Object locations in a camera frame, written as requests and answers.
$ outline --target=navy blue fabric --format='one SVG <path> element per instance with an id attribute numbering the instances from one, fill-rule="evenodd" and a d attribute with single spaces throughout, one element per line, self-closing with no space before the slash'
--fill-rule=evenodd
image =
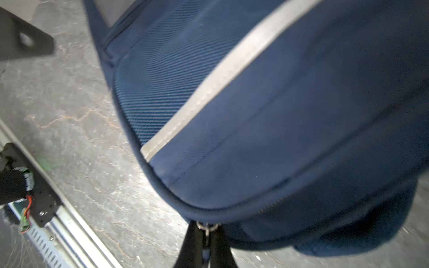
<path id="1" fill-rule="evenodd" d="M 114 72 L 124 55 L 156 22 L 184 1 L 137 0 L 108 28 L 94 1 L 84 0 L 94 44 L 109 88 L 113 88 Z"/>
<path id="2" fill-rule="evenodd" d="M 370 251 L 392 239 L 408 216 L 417 183 L 372 210 L 363 219 L 295 246 L 312 256 L 329 257 Z"/>
<path id="3" fill-rule="evenodd" d="M 104 30 L 86 2 L 93 34 Z M 107 43 L 94 35 L 115 107 L 155 190 L 187 219 L 222 223 L 233 247 L 370 250 L 402 224 L 428 165 L 425 3 L 326 0 L 150 165 L 140 154 L 280 2 L 145 2 Z"/>
<path id="4" fill-rule="evenodd" d="M 282 1 L 190 0 L 151 28 L 119 64 L 114 90 L 141 144 L 217 63 Z"/>
<path id="5" fill-rule="evenodd" d="M 429 53 L 424 18 L 419 5 L 407 1 L 323 2 L 151 166 L 184 202 L 206 209 L 228 208 L 286 183 L 429 77 L 429 58 L 421 56 Z"/>

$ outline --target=zipper teeth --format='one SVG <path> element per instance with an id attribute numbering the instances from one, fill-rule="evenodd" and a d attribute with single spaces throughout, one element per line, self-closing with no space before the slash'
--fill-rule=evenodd
<path id="1" fill-rule="evenodd" d="M 110 42 L 115 39 L 122 31 L 124 31 L 136 18 L 133 16 L 134 14 L 139 14 L 145 7 L 147 7 L 152 0 L 143 0 L 140 4 L 138 4 L 123 20 L 118 24 L 117 28 L 112 31 L 103 42 L 103 50 L 107 48 Z"/>
<path id="2" fill-rule="evenodd" d="M 267 211 L 267 210 L 269 210 L 269 209 L 271 209 L 272 207 L 274 207 L 275 205 L 278 205 L 281 201 L 283 201 L 285 199 L 285 197 L 281 197 L 281 198 L 279 198 L 276 202 L 274 202 L 274 203 L 272 203 L 272 204 L 270 204 L 270 205 L 268 205 L 268 206 L 266 206 L 265 208 L 262 208 L 262 209 L 260 209 L 260 210 L 258 210 L 254 215 L 259 215 L 259 214 L 261 214 L 261 213 L 263 213 L 263 212 L 265 212 L 265 211 Z"/>

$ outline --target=metal rail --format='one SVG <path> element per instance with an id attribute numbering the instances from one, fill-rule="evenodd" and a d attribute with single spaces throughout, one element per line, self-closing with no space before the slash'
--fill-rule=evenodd
<path id="1" fill-rule="evenodd" d="M 57 245 L 54 248 L 58 249 L 57 253 L 62 256 L 62 259 L 70 262 L 69 267 L 122 268 L 112 253 L 110 253 L 106 246 L 101 242 L 97 235 L 91 230 L 88 224 L 74 209 L 64 194 L 55 185 L 53 180 L 42 169 L 42 167 L 37 163 L 34 157 L 30 154 L 30 152 L 28 152 L 28 150 L 12 133 L 7 125 L 0 119 L 0 146 L 3 147 L 6 143 L 14 143 L 25 154 L 27 159 L 37 168 L 40 174 L 43 175 L 46 182 L 48 182 L 48 184 L 60 197 L 63 204 L 58 208 L 55 216 L 45 226 L 45 228 L 39 229 L 43 230 L 43 235 L 48 235 L 49 243 L 55 243 Z M 14 211 L 16 216 L 19 217 L 19 213 L 15 205 L 10 203 L 9 206 Z M 33 224 L 32 228 L 38 228 L 38 226 Z M 49 262 L 49 258 L 47 259 L 47 262 L 53 268 L 59 267 L 59 261 L 55 264 L 55 262 Z"/>

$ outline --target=textured fabric panel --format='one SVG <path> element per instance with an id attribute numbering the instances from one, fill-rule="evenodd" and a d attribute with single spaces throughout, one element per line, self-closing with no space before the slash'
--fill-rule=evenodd
<path id="1" fill-rule="evenodd" d="M 377 248 L 392 239 L 404 224 L 416 186 L 417 181 L 358 222 L 297 245 L 295 249 L 307 255 L 330 257 L 361 254 Z"/>
<path id="2" fill-rule="evenodd" d="M 142 144 L 281 2 L 190 0 L 132 47 L 116 71 L 114 90 Z"/>

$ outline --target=crack in concrete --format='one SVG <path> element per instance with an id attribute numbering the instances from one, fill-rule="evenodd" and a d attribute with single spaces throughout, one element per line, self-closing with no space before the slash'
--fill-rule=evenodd
<path id="1" fill-rule="evenodd" d="M 64 115 L 64 116 L 62 116 L 62 117 L 60 117 L 60 118 L 57 118 L 57 119 L 53 120 L 52 122 L 50 122 L 50 123 L 48 123 L 47 125 L 44 125 L 44 126 L 40 125 L 40 124 L 37 122 L 37 120 L 36 120 L 36 116 L 35 116 L 35 115 L 33 115 L 33 114 L 29 114 L 29 115 L 27 115 L 27 116 L 24 118 L 24 120 L 27 120 L 27 121 L 31 120 L 31 121 L 33 121 L 33 122 L 34 122 L 34 124 L 36 125 L 36 127 L 37 127 L 38 129 L 46 129 L 46 128 L 48 128 L 48 127 L 52 126 L 53 124 L 55 124 L 55 123 L 57 123 L 57 122 L 64 121 L 64 120 L 73 120 L 73 121 L 75 121 L 75 122 L 80 122 L 80 121 L 84 120 L 85 118 L 87 118 L 91 113 L 94 113 L 94 114 L 96 114 L 96 115 L 99 115 L 101 118 L 103 118 L 104 120 L 106 120 L 106 122 L 107 122 L 111 127 L 113 127 L 114 129 L 120 129 L 120 127 L 118 127 L 114 122 L 112 122 L 112 121 L 110 120 L 110 118 L 109 118 L 109 117 L 107 117 L 107 116 L 103 115 L 102 113 L 100 113 L 100 111 L 99 111 L 99 110 L 96 110 L 96 109 L 89 109 L 89 108 L 88 108 L 88 111 L 87 111 L 83 116 L 81 116 L 80 118 L 77 118 L 76 116 L 73 116 L 73 115 Z"/>

